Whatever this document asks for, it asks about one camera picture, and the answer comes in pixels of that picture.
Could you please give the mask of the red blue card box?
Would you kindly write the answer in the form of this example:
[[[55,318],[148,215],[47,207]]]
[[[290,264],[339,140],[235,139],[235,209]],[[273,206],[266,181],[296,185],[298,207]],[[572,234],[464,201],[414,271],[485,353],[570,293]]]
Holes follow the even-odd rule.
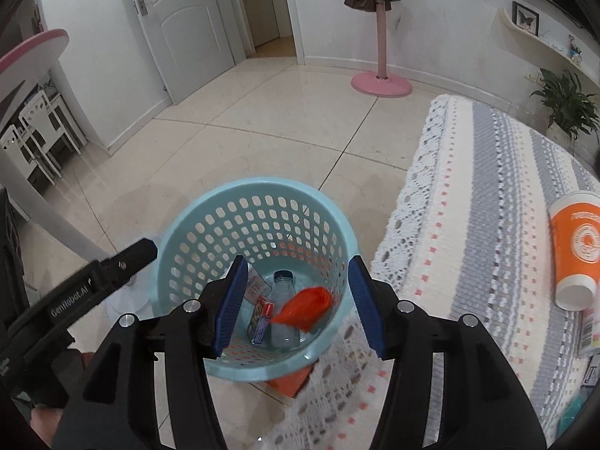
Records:
[[[268,298],[261,295],[257,299],[247,327],[247,335],[251,344],[260,345],[263,343],[274,309],[275,304]]]

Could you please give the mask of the orange plastic bag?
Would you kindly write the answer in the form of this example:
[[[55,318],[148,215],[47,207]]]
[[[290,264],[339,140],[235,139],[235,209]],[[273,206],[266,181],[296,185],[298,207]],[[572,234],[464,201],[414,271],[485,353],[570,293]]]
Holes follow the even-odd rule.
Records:
[[[280,313],[271,318],[270,323],[290,326],[306,333],[320,322],[332,305],[333,296],[326,288],[304,288],[284,305]]]

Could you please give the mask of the orange paper cup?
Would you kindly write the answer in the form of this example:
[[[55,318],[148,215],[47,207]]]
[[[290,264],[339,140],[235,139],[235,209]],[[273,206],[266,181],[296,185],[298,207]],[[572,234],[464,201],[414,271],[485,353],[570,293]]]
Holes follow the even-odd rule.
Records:
[[[576,191],[549,207],[556,305],[592,308],[599,284],[599,195]]]

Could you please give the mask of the teal plastic toy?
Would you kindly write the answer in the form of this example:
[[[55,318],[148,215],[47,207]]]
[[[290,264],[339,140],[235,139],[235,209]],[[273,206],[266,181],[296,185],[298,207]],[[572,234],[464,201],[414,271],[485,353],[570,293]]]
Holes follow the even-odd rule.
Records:
[[[567,408],[559,418],[556,437],[560,437],[565,431],[567,431],[569,426],[574,422],[578,414],[581,412],[592,392],[593,390],[591,387],[582,387],[577,395],[574,396],[573,400],[568,404]]]

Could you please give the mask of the orange box under basket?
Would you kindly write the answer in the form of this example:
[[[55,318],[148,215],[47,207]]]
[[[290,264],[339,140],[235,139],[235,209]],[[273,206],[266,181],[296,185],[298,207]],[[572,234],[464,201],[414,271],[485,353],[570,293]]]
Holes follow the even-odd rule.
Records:
[[[267,386],[288,398],[295,398],[307,383],[313,371],[313,364],[286,376],[267,381]]]

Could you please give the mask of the white paper in basket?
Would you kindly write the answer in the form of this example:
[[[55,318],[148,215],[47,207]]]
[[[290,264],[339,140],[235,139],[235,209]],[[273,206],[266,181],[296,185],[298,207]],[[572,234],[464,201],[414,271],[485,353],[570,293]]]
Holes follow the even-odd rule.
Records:
[[[249,264],[246,289],[244,293],[244,298],[246,301],[255,306],[260,299],[266,299],[270,295],[271,290],[272,287],[270,284],[251,264]]]

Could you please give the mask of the striped knitted table cloth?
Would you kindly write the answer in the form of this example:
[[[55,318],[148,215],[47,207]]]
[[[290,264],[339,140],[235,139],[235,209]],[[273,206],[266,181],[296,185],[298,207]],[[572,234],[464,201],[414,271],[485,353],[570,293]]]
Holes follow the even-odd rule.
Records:
[[[370,267],[435,317],[477,316],[517,374],[546,442],[588,361],[581,315],[555,305],[548,208],[599,181],[567,151],[464,96],[431,102],[396,209]],[[353,308],[285,418],[251,449],[367,449],[393,362]]]

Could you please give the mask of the light blue plastic basket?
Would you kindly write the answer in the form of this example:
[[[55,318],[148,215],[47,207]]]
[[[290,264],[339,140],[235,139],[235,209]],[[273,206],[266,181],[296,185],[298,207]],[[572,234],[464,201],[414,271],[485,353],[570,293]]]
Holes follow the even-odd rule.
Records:
[[[347,282],[349,260],[358,255],[354,231],[327,196],[281,178],[235,181],[200,196],[164,232],[153,262],[151,305],[166,315],[200,296],[243,256],[266,281],[291,271],[297,291],[323,287],[333,305],[299,337],[294,349],[254,345],[247,327],[252,298],[243,301],[230,344],[207,372],[217,378],[255,382],[280,378],[316,362],[335,340],[353,301]]]

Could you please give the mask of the white dining chair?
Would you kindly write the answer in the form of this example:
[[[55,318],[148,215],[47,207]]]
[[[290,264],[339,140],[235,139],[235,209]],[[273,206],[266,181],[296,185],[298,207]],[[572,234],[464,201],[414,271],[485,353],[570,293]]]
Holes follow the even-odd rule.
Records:
[[[61,93],[49,96],[36,90],[11,119],[1,134],[1,149],[27,180],[42,173],[50,184],[62,177],[62,166],[53,149],[62,142],[81,155],[87,139]]]

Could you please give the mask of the pink round side table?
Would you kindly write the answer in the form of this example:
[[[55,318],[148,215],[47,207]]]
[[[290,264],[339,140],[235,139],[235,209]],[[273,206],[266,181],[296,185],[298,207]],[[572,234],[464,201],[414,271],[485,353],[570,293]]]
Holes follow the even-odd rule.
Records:
[[[1,57],[1,125],[15,113],[23,114],[40,103],[51,112],[46,97],[33,95],[36,86],[58,62],[69,43],[63,28],[45,30],[24,40]],[[87,262],[109,257],[58,213],[27,180],[6,150],[1,151],[1,185],[24,215]]]

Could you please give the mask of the potted green plant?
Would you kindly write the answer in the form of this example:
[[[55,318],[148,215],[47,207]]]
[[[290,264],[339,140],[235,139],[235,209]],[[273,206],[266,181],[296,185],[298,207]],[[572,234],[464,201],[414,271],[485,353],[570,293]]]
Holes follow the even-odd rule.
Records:
[[[577,74],[564,70],[560,75],[541,68],[541,88],[531,96],[539,96],[551,113],[549,126],[557,125],[571,141],[581,133],[599,138],[599,112],[592,101],[594,93],[584,93]]]

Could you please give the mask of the pink coat stand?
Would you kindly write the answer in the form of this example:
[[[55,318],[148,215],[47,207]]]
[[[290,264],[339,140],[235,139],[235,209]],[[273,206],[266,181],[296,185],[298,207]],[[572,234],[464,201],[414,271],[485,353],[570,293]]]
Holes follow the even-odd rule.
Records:
[[[359,93],[377,98],[398,99],[408,96],[412,83],[403,76],[387,70],[387,10],[383,0],[376,2],[377,70],[363,71],[351,79],[351,86]]]

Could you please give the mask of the white door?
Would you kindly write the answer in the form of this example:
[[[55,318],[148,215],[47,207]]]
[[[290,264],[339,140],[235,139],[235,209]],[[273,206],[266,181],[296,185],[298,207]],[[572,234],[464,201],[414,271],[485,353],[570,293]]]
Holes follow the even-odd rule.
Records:
[[[226,32],[230,2],[133,0],[150,54],[178,104],[234,66]]]

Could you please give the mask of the framed butterfly picture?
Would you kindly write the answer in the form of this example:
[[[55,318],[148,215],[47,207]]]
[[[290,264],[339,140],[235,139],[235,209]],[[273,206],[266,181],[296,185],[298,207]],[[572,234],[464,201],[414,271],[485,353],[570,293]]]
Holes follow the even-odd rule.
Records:
[[[517,1],[511,6],[511,21],[529,34],[539,35],[539,14]]]

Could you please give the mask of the curved white wall shelf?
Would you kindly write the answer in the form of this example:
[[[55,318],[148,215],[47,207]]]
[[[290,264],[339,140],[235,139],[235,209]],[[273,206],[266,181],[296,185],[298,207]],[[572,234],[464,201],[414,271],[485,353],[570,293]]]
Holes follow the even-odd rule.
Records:
[[[541,37],[536,37],[534,34],[528,33],[527,30],[518,27],[515,23],[512,22],[512,18],[507,13],[507,10],[500,8],[499,10],[497,10],[497,15],[500,21],[504,24],[504,26],[511,32],[517,35],[521,35],[529,41],[536,42],[539,46],[542,46],[548,49],[553,54],[556,54],[561,58],[562,61],[567,63],[567,65],[570,66],[571,69],[574,69],[574,71],[579,72],[582,76],[584,76],[585,79],[587,79],[589,83],[591,83],[592,86],[595,86],[596,89],[598,89],[599,78],[595,74],[590,73],[586,66],[581,66],[580,64],[577,64],[572,58],[567,56],[566,51],[560,51],[560,49],[557,49],[553,46],[553,44],[548,43],[544,39],[541,39]]]

